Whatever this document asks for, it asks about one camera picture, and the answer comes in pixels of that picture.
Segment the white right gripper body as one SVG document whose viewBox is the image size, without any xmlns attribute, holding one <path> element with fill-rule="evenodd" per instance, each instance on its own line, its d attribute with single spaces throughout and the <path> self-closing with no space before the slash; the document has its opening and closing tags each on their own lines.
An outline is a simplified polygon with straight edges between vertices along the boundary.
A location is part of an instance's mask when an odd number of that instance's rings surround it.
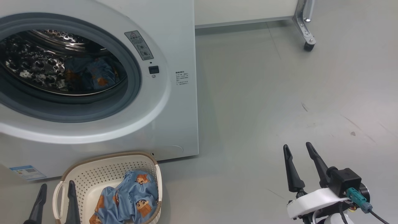
<svg viewBox="0 0 398 224">
<path fill-rule="evenodd" d="M 348 200 L 347 197 L 340 198 L 329 188 L 318 189 L 307 194 L 303 188 L 289 188 L 290 192 L 297 193 L 297 198 L 287 204 L 287 213 L 290 219 L 316 220 L 317 217 L 328 216 L 326 220 L 350 220 L 346 212 L 340 212 L 341 202 Z M 326 212 L 321 215 L 321 209 L 337 206 L 337 211 L 329 215 Z"/>
</svg>

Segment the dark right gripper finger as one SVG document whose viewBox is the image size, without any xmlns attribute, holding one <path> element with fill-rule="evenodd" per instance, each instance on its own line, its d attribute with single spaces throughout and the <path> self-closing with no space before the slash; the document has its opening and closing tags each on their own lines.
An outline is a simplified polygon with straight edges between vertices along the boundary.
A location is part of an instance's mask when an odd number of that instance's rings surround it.
<svg viewBox="0 0 398 224">
<path fill-rule="evenodd" d="M 319 181 L 320 187 L 321 188 L 327 188 L 327 187 L 336 188 L 336 186 L 337 186 L 337 179 L 336 179 L 337 168 L 336 167 L 327 167 L 324 160 L 317 153 L 317 151 L 314 148 L 314 146 L 312 145 L 312 143 L 307 142 L 306 147 L 307 147 L 308 154 L 309 154 L 310 158 L 313 160 L 313 162 L 316 166 L 317 174 L 320 178 L 320 181 Z"/>
<path fill-rule="evenodd" d="M 296 198 L 306 195 L 307 193 L 304 191 L 305 183 L 297 173 L 293 163 L 293 156 L 287 144 L 283 146 L 283 155 L 289 191 L 296 193 Z"/>
</svg>

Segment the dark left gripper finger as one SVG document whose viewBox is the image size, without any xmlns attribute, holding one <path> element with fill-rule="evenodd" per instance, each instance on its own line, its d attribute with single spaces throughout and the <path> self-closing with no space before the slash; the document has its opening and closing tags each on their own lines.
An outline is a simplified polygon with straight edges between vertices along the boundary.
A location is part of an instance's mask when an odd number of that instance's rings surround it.
<svg viewBox="0 0 398 224">
<path fill-rule="evenodd" d="M 64 224 L 81 224 L 76 186 L 72 180 L 70 180 L 68 184 L 68 199 L 68 212 Z"/>
<path fill-rule="evenodd" d="M 44 211 L 44 205 L 47 200 L 47 184 L 42 184 L 34 202 L 34 206 L 30 213 L 29 218 L 24 221 L 24 224 L 42 224 L 42 216 Z"/>
</svg>

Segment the blue cartoon print garment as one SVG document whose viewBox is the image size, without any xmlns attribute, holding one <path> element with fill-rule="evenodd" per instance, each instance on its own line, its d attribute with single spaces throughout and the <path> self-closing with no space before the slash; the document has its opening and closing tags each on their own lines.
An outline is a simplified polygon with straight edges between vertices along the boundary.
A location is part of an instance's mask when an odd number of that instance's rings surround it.
<svg viewBox="0 0 398 224">
<path fill-rule="evenodd" d="M 80 93 L 98 92 L 118 84 L 124 68 L 112 57 L 72 57 L 64 63 L 68 90 Z"/>
<path fill-rule="evenodd" d="M 143 224 L 157 208 L 158 186 L 154 177 L 141 170 L 128 171 L 118 186 L 101 191 L 89 223 Z"/>
</svg>

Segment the cream perforated laundry basket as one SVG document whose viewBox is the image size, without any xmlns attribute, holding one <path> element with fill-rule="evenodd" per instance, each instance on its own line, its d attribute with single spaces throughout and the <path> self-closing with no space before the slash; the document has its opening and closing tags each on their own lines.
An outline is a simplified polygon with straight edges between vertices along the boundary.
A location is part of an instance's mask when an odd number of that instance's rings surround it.
<svg viewBox="0 0 398 224">
<path fill-rule="evenodd" d="M 95 157 L 71 166 L 62 176 L 53 195 L 52 207 L 56 224 L 65 224 L 68 212 L 68 184 L 76 186 L 81 224 L 90 224 L 101 191 L 116 187 L 128 171 L 141 170 L 151 174 L 158 186 L 158 208 L 143 224 L 156 224 L 160 218 L 163 183 L 161 170 L 153 156 L 144 152 L 122 152 Z"/>
</svg>

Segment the white washing machine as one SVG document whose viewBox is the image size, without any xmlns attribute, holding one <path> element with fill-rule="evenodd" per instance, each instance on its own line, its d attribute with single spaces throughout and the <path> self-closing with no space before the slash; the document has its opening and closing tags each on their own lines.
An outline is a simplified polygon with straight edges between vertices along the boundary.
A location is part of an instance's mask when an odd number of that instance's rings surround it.
<svg viewBox="0 0 398 224">
<path fill-rule="evenodd" d="M 105 47 L 125 68 L 116 88 L 55 95 L 9 77 L 0 65 L 0 164 L 47 178 L 79 161 L 141 151 L 156 160 L 198 154 L 193 0 L 0 0 L 0 40 L 59 30 Z M 138 30 L 154 59 L 125 32 Z"/>
</svg>

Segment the blue energy label sticker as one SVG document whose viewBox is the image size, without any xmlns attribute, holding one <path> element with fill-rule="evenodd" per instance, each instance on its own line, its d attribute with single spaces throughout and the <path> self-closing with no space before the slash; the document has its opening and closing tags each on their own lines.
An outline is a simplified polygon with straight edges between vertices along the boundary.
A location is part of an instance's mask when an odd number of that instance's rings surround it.
<svg viewBox="0 0 398 224">
<path fill-rule="evenodd" d="M 43 173 L 41 173 L 36 168 L 30 165 L 21 166 L 21 167 L 11 167 L 9 169 L 27 181 L 43 180 L 47 178 Z"/>
</svg>

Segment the perforated steel washer drum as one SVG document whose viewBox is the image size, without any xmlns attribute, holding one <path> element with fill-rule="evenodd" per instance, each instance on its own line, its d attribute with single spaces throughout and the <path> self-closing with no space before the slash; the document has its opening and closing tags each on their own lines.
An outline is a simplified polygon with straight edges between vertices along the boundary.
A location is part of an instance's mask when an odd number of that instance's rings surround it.
<svg viewBox="0 0 398 224">
<path fill-rule="evenodd" d="M 8 76 L 41 91 L 89 96 L 116 88 L 126 80 L 124 68 L 120 82 L 106 90 L 88 93 L 68 90 L 64 63 L 69 58 L 85 56 L 108 56 L 118 60 L 95 41 L 66 31 L 27 30 L 0 40 L 0 65 Z"/>
</svg>

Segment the white panel on caster leg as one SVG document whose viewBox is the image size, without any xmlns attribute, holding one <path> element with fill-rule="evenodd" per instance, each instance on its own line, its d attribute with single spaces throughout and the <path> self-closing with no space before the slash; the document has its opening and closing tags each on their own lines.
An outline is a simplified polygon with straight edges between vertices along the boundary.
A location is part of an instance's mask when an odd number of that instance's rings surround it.
<svg viewBox="0 0 398 224">
<path fill-rule="evenodd" d="M 316 40 L 306 26 L 316 0 L 194 0 L 195 28 L 253 24 L 292 19 L 304 38 L 304 50 Z"/>
</svg>

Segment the grey warning label sticker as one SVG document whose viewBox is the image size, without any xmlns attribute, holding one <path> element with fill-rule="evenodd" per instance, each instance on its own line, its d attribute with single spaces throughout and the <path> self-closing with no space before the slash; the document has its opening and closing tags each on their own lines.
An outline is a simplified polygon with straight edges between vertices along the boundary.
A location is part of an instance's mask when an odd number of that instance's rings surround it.
<svg viewBox="0 0 398 224">
<path fill-rule="evenodd" d="M 142 60 L 154 59 L 154 56 L 138 30 L 124 33 L 128 40 L 133 44 Z"/>
</svg>

